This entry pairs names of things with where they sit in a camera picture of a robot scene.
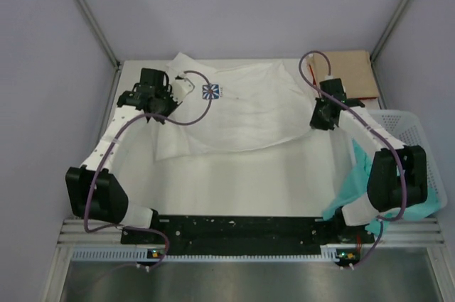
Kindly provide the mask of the white printed t shirt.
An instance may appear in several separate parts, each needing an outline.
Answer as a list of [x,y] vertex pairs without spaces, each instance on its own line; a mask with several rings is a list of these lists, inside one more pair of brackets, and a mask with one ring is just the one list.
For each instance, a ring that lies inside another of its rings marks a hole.
[[195,85],[157,131],[155,159],[251,151],[297,139],[310,130],[314,96],[282,61],[213,68],[180,53],[169,77],[184,71]]

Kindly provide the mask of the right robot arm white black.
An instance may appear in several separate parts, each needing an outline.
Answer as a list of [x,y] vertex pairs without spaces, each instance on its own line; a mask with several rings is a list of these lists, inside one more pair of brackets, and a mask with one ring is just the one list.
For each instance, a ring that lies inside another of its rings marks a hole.
[[428,197],[427,155],[417,146],[408,146],[375,121],[359,99],[348,99],[340,79],[320,83],[310,126],[319,130],[343,130],[366,153],[372,164],[366,191],[341,207],[342,218],[331,225],[333,236],[348,242],[358,226],[374,217],[424,203]]

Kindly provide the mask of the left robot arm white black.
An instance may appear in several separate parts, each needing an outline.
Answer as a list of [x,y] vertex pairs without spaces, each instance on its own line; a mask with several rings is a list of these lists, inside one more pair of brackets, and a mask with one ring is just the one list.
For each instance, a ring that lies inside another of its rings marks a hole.
[[161,226],[153,221],[154,210],[132,202],[119,172],[138,135],[166,119],[193,90],[179,75],[174,80],[162,70],[144,68],[131,90],[123,92],[112,110],[112,119],[92,153],[65,174],[74,215],[84,221],[136,227],[145,242],[155,242]]

